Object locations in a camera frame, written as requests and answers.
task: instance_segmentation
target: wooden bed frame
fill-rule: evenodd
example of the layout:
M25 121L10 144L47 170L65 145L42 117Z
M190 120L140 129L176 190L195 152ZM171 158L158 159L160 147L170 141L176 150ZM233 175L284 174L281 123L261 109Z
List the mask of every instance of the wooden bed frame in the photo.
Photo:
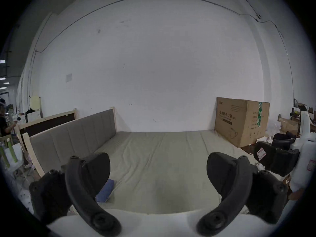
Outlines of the wooden bed frame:
M78 119L76 108L73 111L59 113L45 118L39 118L32 122L17 124L15 126L15 134L21 143L22 150L25 155L30 156L40 176L43 176L45 173L35 156L30 142L30 136L75 119Z

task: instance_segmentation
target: folded towel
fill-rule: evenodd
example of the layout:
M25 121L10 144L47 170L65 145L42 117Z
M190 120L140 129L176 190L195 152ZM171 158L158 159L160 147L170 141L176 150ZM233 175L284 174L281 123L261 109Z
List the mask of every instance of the folded towel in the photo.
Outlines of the folded towel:
M114 181L108 179L100 192L95 196L97 202L106 202L114 187Z

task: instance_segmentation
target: red label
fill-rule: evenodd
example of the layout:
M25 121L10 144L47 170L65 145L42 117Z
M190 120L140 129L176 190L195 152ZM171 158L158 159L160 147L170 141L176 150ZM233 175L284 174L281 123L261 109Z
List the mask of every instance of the red label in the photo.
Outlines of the red label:
M316 165L316 160L309 160L309 163L307 165L307 170L314 171L315 165Z

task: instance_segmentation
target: black shirt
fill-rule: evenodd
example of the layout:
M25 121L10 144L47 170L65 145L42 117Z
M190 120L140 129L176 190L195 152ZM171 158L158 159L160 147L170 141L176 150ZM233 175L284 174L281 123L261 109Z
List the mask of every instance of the black shirt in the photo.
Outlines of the black shirt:
M0 131L1 131L1 136L6 136L10 133L6 133L5 129L8 127L7 122L3 116L0 116Z

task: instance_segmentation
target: gray mattress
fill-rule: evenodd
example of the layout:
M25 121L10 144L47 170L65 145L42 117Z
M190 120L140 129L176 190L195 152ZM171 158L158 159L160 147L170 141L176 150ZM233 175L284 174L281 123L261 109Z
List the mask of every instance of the gray mattress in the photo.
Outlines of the gray mattress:
M98 152L109 154L115 188L103 209L165 214L215 208L220 195L209 181L211 152L253 156L216 131L118 132Z

